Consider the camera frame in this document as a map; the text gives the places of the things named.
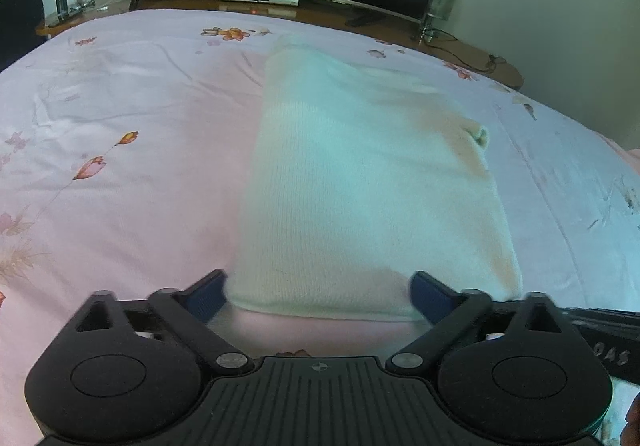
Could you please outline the pink pillow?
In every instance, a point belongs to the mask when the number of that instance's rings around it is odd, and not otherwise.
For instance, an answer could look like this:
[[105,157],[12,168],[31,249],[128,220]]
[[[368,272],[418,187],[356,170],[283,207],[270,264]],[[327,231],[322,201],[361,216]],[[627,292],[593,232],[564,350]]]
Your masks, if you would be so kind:
[[637,172],[640,171],[640,149],[625,150],[616,141],[611,138],[605,137],[600,133],[597,135],[604,140],[604,142],[611,147],[625,162],[627,162]]

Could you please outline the wooden tv console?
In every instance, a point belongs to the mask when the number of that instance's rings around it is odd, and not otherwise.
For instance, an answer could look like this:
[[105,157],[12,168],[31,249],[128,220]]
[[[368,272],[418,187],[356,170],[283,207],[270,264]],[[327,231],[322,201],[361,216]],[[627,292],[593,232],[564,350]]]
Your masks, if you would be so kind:
[[346,20],[373,10],[336,4],[326,0],[300,0],[297,7],[221,2],[220,0],[97,0],[94,6],[64,22],[58,20],[54,14],[46,16],[36,28],[36,32],[44,37],[51,37],[101,16],[114,16],[115,14],[145,9],[235,12],[246,16],[270,16],[270,18],[314,24],[322,26],[322,28],[335,28],[335,30],[375,38],[384,46],[397,45],[401,48],[419,50],[423,54],[429,54],[477,74],[488,76],[514,90],[519,90],[524,85],[524,77],[514,65],[506,62],[506,59],[462,42],[456,36],[445,31],[437,30],[431,42],[421,42],[418,24],[388,13],[383,13],[385,18],[373,25],[363,28],[349,28],[345,25]]

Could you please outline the white knitted garment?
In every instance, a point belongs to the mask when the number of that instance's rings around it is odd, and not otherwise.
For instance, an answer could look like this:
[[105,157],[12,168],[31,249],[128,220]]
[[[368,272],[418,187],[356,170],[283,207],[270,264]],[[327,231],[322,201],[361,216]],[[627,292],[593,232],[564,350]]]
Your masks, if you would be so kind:
[[298,39],[266,61],[229,301],[290,317],[413,321],[418,271],[522,292],[487,129],[408,73]]

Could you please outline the black remote control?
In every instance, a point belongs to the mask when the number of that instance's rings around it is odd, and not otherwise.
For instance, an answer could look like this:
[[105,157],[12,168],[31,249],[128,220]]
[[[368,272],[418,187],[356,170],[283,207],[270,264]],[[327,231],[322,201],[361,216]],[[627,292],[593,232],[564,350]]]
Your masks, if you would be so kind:
[[349,28],[363,28],[364,26],[373,25],[380,22],[385,18],[383,13],[376,11],[367,11],[360,13],[359,16],[354,16],[345,21],[345,25]]

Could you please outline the pink floral bed sheet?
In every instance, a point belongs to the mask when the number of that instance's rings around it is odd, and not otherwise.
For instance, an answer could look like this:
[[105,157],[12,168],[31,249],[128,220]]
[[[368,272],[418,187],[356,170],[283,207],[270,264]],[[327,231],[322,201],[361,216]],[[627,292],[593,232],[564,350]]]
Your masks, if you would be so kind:
[[264,65],[283,37],[407,72],[489,132],[528,291],[639,306],[638,155],[491,78],[287,20],[139,11],[56,36],[1,75],[1,440],[33,445],[27,372],[94,291],[140,299],[235,255]]

